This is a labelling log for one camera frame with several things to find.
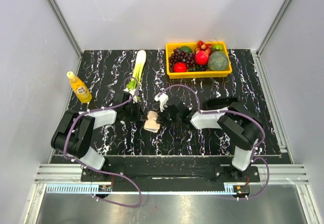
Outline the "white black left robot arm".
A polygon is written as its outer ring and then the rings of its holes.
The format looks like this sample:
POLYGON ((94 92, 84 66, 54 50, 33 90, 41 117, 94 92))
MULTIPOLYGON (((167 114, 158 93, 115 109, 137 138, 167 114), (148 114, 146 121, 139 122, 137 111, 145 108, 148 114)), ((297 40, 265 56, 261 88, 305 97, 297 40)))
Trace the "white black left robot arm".
POLYGON ((91 146, 93 131, 116 121, 146 121, 139 103, 130 100, 131 97, 129 92, 117 92, 111 101, 113 109, 94 109, 84 116, 67 110, 51 139, 51 147, 93 168, 92 175, 97 180, 106 180, 110 174, 109 161, 91 146))

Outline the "beige leather card holder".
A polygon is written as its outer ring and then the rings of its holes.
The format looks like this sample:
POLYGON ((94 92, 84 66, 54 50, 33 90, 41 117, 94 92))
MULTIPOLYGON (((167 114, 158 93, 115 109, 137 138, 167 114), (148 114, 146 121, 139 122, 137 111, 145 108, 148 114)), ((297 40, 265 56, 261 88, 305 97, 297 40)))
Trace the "beige leather card holder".
POLYGON ((160 124, 157 122, 157 117, 158 114, 156 112, 149 111, 147 120, 144 123, 144 129, 149 132, 157 133, 160 129, 160 124))

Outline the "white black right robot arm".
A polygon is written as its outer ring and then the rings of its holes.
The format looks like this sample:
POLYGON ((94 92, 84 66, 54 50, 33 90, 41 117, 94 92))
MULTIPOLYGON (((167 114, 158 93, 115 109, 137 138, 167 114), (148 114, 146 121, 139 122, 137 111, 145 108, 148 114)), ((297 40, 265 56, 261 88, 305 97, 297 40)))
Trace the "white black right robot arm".
POLYGON ((159 103, 156 122, 163 126, 176 124, 190 130, 223 130, 234 146, 231 177, 242 181, 248 176, 253 149, 265 132, 261 121, 236 98, 212 98, 203 102, 199 110, 189 109, 182 102, 168 104, 166 94, 156 96, 154 100, 159 103))

